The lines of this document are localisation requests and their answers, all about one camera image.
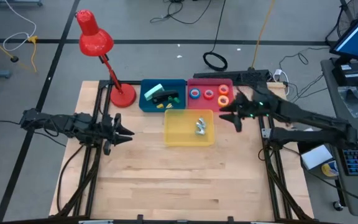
lamp shade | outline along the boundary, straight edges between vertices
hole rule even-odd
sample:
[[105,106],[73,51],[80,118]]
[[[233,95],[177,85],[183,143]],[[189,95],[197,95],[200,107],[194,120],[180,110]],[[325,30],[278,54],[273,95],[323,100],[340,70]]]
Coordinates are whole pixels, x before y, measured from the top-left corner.
[[103,29],[98,27],[94,15],[89,10],[80,10],[76,15],[78,24],[81,27],[80,50],[87,56],[100,56],[108,53],[114,41]]

blue tape roll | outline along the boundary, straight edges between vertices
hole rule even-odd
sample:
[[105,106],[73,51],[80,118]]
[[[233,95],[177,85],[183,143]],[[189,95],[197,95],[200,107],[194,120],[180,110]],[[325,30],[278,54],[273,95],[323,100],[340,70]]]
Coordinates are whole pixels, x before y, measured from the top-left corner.
[[193,88],[190,90],[189,95],[191,99],[198,99],[200,97],[200,90],[197,88]]

blue plastic bin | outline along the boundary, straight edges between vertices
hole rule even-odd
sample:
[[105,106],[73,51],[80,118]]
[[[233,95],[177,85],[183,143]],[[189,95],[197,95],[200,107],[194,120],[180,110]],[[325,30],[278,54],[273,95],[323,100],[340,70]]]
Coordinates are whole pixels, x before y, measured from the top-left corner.
[[[175,102],[168,102],[165,101],[162,104],[164,104],[164,108],[158,109],[157,105],[152,103],[152,100],[146,101],[144,94],[147,93],[147,91],[151,90],[156,85],[161,84],[164,88],[164,90],[176,90],[179,93],[179,100],[180,103]],[[172,109],[186,109],[186,81],[181,79],[145,79],[142,80],[142,83],[140,84],[140,99],[139,99],[139,108],[143,112],[165,112],[167,110],[165,107],[168,105],[168,103],[172,103],[173,108]]]

white cable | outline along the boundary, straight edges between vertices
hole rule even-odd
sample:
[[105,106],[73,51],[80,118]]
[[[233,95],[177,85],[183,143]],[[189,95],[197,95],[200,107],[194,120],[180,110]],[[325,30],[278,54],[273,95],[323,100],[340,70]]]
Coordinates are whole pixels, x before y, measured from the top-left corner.
[[[278,79],[280,79],[280,75],[281,75],[281,74],[284,74],[285,79],[287,80],[287,83],[289,83],[290,80],[288,79],[288,75],[287,75],[283,70],[281,70],[281,69],[277,69],[277,70],[274,72],[274,75],[273,75],[273,80],[274,80],[274,82],[277,82],[275,76],[278,75]],[[290,88],[287,87],[287,92],[285,93],[285,95],[288,96],[289,93],[290,93]]]
[[[21,18],[24,19],[25,21],[30,22],[30,23],[32,23],[32,24],[34,25],[34,31],[31,33],[31,35],[29,35],[29,34],[26,33],[26,32],[18,32],[18,33],[13,34],[12,36],[10,36],[10,37],[8,37],[8,38],[6,38],[6,39],[4,40],[4,42],[2,43],[2,46],[4,47],[4,49],[7,50],[7,51],[13,51],[13,50],[16,50],[16,49],[18,49],[19,47],[21,47],[21,46],[27,41],[28,38],[30,38],[30,37],[32,37],[32,36],[34,35],[35,30],[37,30],[37,25],[36,25],[33,21],[24,18],[24,17],[21,16],[19,13],[17,13],[15,10],[13,10],[12,6],[8,3],[7,0],[5,0],[5,2],[6,2],[6,4],[9,6],[9,8],[12,10],[12,12],[14,12],[16,15],[18,15],[19,17],[21,17]],[[19,35],[19,34],[25,34],[25,35],[27,36],[26,40],[23,40],[23,42],[22,42],[21,44],[19,44],[17,47],[15,47],[15,48],[13,48],[13,49],[7,49],[7,48],[5,47],[5,43],[6,43],[10,38],[12,38],[12,37],[14,37],[14,36],[16,36],[16,35]]]

wooden tabletop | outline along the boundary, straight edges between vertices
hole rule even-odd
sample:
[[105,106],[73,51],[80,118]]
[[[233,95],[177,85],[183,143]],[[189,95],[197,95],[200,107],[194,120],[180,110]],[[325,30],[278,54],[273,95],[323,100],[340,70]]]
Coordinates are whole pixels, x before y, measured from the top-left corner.
[[[285,97],[281,83],[269,83],[268,87]],[[139,93],[140,86],[135,88]],[[83,82],[75,112],[92,114],[97,90],[98,82]],[[251,89],[241,90],[251,96]],[[92,218],[133,220],[143,214],[147,220],[212,221],[233,216],[235,221],[273,221],[265,163],[257,157],[262,148],[257,119],[243,120],[242,132],[236,133],[233,124],[215,114],[213,146],[167,147],[163,142],[164,114],[144,113],[138,104],[139,94],[128,108],[110,105],[111,116],[121,113],[123,126],[135,135],[133,141],[112,147],[110,156],[102,155]],[[68,140],[62,164],[79,146],[76,139]],[[298,150],[295,143],[286,147]],[[78,187],[84,153],[83,149],[64,173],[61,206]],[[280,153],[287,189],[313,217],[299,156],[284,150]],[[282,197],[276,190],[281,217],[285,217]],[[85,190],[81,213],[87,195]],[[50,214],[56,212],[55,194]]]

